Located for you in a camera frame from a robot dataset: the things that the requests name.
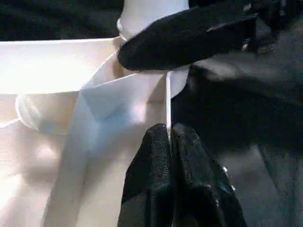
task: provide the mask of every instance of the black fabric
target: black fabric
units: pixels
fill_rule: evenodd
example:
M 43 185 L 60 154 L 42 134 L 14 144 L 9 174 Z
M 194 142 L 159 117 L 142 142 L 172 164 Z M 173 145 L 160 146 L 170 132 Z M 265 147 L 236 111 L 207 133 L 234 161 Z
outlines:
M 178 170 L 179 218 L 193 216 L 200 227 L 246 227 L 226 173 L 206 153 L 196 132 L 177 124 L 172 144 Z
M 171 153 L 164 124 L 151 127 L 125 178 L 119 227 L 171 227 Z
M 167 70 L 241 50 L 254 36 L 256 17 L 243 7 L 220 2 L 161 18 L 120 48 L 119 62 L 129 70 Z
M 3 0 L 0 41 L 109 38 L 124 0 Z
M 146 132 L 125 178 L 119 227 L 246 227 L 221 166 L 195 131 L 158 124 Z
M 171 105 L 173 125 L 192 127 L 228 169 L 248 227 L 303 225 L 301 105 L 211 82 L 197 68 Z

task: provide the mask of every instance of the white surface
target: white surface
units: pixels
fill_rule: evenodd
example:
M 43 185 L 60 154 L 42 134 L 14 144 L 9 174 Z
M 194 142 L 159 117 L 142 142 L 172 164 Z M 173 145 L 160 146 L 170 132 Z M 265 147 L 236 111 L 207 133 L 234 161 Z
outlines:
M 0 227 L 42 226 L 65 140 L 18 120 L 0 128 Z
M 125 171 L 143 135 L 156 123 L 169 130 L 166 83 L 166 75 L 137 73 L 80 92 L 45 227 L 116 226 Z
M 0 94 L 79 91 L 120 38 L 0 42 Z
M 162 17 L 186 10 L 188 0 L 124 0 L 117 27 L 126 40 Z
M 78 91 L 120 43 L 120 37 L 0 43 L 0 94 L 18 94 L 26 126 L 65 135 Z

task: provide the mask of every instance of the gloved hand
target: gloved hand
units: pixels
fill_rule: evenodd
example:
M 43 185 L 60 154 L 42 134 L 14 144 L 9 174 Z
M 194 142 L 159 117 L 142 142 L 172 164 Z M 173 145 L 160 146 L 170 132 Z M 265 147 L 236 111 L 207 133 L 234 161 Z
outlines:
M 191 128 L 145 134 L 126 172 L 119 227 L 246 227 L 241 207 L 220 165 Z
M 279 0 L 225 1 L 164 17 L 126 42 L 119 62 L 130 70 L 194 64 L 209 71 L 209 80 L 301 103 L 303 15 L 293 20 L 285 10 L 283 17 L 280 5 Z

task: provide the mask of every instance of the dark background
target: dark background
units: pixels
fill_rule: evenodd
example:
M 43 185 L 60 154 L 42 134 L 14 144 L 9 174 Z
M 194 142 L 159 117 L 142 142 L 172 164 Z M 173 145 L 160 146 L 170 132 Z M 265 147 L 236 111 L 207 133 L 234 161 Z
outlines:
M 118 35 L 116 22 L 121 15 L 123 2 L 2 0 L 0 41 L 115 37 Z M 191 6 L 196 4 L 197 0 L 190 1 Z

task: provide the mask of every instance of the white cylinder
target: white cylinder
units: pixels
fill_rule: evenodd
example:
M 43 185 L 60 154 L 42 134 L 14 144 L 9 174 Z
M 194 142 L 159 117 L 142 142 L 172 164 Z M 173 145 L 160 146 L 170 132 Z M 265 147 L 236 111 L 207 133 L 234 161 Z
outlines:
M 117 27 L 128 40 L 162 17 L 189 9 L 188 0 L 124 0 Z

